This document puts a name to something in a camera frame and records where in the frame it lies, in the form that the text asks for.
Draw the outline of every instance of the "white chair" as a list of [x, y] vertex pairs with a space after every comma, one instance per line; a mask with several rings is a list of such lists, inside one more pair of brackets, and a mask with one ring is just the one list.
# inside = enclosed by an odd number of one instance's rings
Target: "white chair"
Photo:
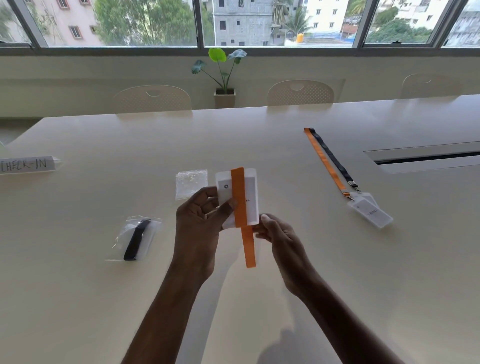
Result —
[[148, 85], [127, 88], [113, 98], [115, 113], [192, 110], [190, 96], [181, 88]]
[[450, 77], [434, 73], [416, 73], [408, 76], [402, 85], [401, 99], [460, 96], [462, 84]]
[[333, 104], [333, 89], [322, 82], [290, 80], [273, 85], [268, 91], [268, 106]]

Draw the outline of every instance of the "left hand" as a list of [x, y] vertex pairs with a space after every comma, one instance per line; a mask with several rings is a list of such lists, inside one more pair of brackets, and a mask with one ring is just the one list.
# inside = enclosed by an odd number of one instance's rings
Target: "left hand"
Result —
[[191, 272], [203, 284], [213, 273], [218, 236], [237, 202], [218, 207], [216, 187], [204, 187], [177, 210], [177, 233], [171, 267]]

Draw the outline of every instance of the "right hand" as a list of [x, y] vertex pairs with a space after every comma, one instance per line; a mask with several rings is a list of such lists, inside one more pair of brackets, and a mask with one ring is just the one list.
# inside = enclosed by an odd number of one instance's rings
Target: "right hand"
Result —
[[259, 239], [272, 243], [272, 252], [287, 289], [301, 298], [305, 284], [319, 277], [307, 257], [305, 248], [293, 228], [271, 214], [260, 215], [260, 224], [253, 226]]

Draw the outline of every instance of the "table surface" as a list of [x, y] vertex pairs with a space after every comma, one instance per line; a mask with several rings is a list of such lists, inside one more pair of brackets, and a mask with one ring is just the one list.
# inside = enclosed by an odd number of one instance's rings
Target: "table surface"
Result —
[[[290, 222], [320, 274], [404, 360], [478, 363], [478, 165], [389, 174], [364, 151], [480, 140], [480, 96], [43, 119], [9, 156], [51, 173], [0, 176], [0, 357], [119, 363], [173, 253], [175, 175], [256, 168], [259, 205]], [[347, 207], [303, 132], [314, 127], [394, 223]], [[146, 260], [106, 262], [128, 216], [163, 219]], [[268, 243], [246, 269], [223, 232], [178, 363], [340, 363], [284, 287]]]

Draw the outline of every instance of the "white wall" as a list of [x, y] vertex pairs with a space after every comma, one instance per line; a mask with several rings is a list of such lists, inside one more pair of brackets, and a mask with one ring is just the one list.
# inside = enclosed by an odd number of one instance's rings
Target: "white wall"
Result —
[[[111, 113], [112, 97], [132, 86], [183, 88], [194, 109], [214, 107], [216, 84], [190, 71], [194, 57], [0, 57], [0, 117]], [[208, 70], [215, 65], [207, 58]], [[383, 57], [247, 57], [231, 84], [237, 107], [265, 106], [269, 88], [289, 79], [346, 79], [339, 102], [395, 99], [413, 73], [460, 80], [464, 94], [480, 94], [478, 59]]]

